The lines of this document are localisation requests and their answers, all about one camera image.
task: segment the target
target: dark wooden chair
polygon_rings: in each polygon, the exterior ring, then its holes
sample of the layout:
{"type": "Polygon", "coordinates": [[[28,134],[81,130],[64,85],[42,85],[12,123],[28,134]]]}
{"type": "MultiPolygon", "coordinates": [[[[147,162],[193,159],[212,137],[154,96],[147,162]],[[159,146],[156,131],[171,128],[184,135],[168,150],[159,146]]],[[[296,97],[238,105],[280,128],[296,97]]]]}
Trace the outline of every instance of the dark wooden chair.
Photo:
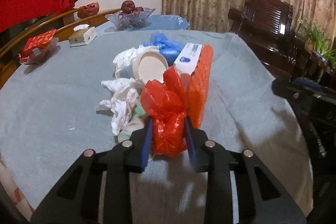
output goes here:
{"type": "Polygon", "coordinates": [[[241,12],[230,8],[230,32],[239,35],[276,77],[289,80],[305,39],[291,30],[293,6],[282,0],[245,0],[241,12]]]}

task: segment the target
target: apple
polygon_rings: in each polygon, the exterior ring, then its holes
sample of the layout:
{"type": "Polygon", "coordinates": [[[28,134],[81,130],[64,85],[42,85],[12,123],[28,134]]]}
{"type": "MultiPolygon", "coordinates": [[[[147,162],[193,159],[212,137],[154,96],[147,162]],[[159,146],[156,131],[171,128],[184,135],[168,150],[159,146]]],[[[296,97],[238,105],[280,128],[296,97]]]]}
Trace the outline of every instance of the apple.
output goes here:
{"type": "Polygon", "coordinates": [[[131,0],[125,0],[123,2],[123,4],[121,5],[121,10],[124,12],[124,13],[127,13],[127,14],[130,14],[131,12],[133,12],[135,9],[135,4],[133,1],[131,0]]]}
{"type": "Polygon", "coordinates": [[[142,12],[143,8],[141,6],[135,7],[134,12],[142,12]]]}

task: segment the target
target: potted plant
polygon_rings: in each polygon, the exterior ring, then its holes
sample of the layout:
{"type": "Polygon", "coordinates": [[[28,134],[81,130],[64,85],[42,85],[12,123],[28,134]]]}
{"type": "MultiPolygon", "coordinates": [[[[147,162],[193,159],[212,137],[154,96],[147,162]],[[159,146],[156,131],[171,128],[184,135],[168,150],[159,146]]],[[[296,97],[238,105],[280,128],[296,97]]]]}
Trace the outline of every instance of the potted plant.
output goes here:
{"type": "Polygon", "coordinates": [[[330,39],[326,37],[325,32],[314,22],[301,22],[299,32],[305,36],[312,54],[324,63],[329,61],[330,66],[336,69],[336,51],[329,48],[330,39]]]}

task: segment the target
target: blue tablecloth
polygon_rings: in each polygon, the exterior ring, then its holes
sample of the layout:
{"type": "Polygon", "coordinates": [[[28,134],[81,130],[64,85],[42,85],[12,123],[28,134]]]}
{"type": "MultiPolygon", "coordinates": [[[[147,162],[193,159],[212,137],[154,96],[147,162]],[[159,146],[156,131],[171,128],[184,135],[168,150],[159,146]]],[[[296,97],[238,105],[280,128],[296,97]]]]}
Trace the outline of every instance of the blue tablecloth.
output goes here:
{"type": "MultiPolygon", "coordinates": [[[[151,15],[148,23],[143,27],[133,28],[126,31],[146,30],[187,30],[190,23],[177,15],[151,15]]],[[[120,32],[110,21],[96,27],[97,35],[120,32]]]]}
{"type": "MultiPolygon", "coordinates": [[[[213,47],[202,129],[229,150],[252,149],[308,214],[310,158],[291,107],[272,93],[273,76],[232,33],[162,32],[213,47]]],[[[112,78],[119,52],[152,33],[115,32],[75,48],[60,42],[57,54],[41,66],[19,67],[0,90],[0,153],[33,208],[85,149],[116,144],[111,117],[95,111],[109,93],[100,82],[112,78]]],[[[206,176],[189,169],[187,155],[157,156],[145,173],[131,175],[134,223],[202,223],[206,176]]]]}

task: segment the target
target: crumpled white tissue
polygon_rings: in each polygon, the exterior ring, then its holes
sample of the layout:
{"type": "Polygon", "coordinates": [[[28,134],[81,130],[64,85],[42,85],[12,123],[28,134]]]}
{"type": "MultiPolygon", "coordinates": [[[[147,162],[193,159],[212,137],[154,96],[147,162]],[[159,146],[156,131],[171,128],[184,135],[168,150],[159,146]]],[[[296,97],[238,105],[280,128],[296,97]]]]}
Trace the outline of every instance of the crumpled white tissue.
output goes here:
{"type": "Polygon", "coordinates": [[[101,101],[97,110],[110,109],[114,113],[111,126],[113,135],[117,136],[130,121],[132,110],[138,102],[138,90],[144,87],[144,83],[141,79],[119,78],[102,81],[101,84],[110,90],[111,98],[101,101]]]}
{"type": "Polygon", "coordinates": [[[88,24],[81,24],[81,25],[78,25],[76,26],[73,30],[76,32],[78,30],[88,30],[90,27],[90,25],[88,24]]]}
{"type": "Polygon", "coordinates": [[[143,45],[140,45],[139,48],[137,49],[135,49],[134,47],[129,48],[128,50],[119,53],[114,58],[113,65],[115,65],[117,70],[125,68],[130,64],[132,64],[137,57],[139,57],[145,52],[159,52],[159,47],[158,46],[144,47],[143,45]]]}

